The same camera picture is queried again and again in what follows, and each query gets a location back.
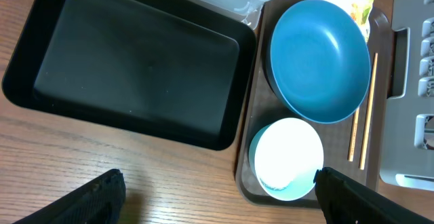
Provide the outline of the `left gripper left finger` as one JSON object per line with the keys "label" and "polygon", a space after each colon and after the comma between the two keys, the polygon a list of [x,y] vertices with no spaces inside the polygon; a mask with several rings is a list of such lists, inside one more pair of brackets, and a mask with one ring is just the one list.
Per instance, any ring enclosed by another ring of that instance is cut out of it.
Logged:
{"label": "left gripper left finger", "polygon": [[116,224],[125,199],[123,174],[111,169],[14,224]]}

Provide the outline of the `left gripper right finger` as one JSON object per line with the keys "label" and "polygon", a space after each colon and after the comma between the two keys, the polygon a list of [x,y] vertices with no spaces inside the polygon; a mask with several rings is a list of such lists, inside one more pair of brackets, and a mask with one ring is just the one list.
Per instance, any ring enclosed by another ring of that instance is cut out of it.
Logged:
{"label": "left gripper right finger", "polygon": [[333,168],[318,170],[314,182],[327,224],[433,224]]}

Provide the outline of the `large dark blue bowl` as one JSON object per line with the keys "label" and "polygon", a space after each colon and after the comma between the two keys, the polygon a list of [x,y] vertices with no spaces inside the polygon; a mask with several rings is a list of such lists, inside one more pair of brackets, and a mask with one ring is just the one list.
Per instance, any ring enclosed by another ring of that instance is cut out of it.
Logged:
{"label": "large dark blue bowl", "polygon": [[372,68],[365,39],[353,19],[327,1],[289,7],[273,29],[267,58],[276,97],[312,122],[345,120],[368,93]]}

